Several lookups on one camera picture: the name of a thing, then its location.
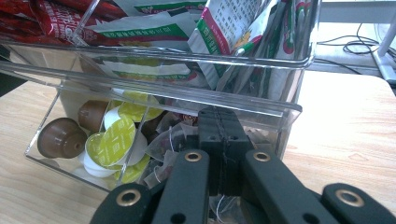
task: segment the wooden table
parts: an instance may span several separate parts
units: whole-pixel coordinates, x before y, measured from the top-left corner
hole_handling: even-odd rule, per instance
[[[23,157],[56,91],[32,82],[0,98],[0,220],[88,223],[106,197]],[[344,182],[396,214],[396,98],[375,77],[305,72],[303,114],[284,162],[310,189]]]

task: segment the green and white package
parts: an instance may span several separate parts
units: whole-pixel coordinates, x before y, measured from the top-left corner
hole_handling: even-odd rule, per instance
[[[202,11],[206,4],[203,0],[114,0],[114,2],[128,16],[157,14],[178,8]]]
[[[112,40],[114,46],[189,50],[187,40],[195,24],[190,12],[180,9],[155,15],[124,17],[87,28]]]
[[[261,0],[209,0],[188,44],[194,53],[231,55],[233,46],[254,21]],[[212,90],[225,66],[198,63]]]

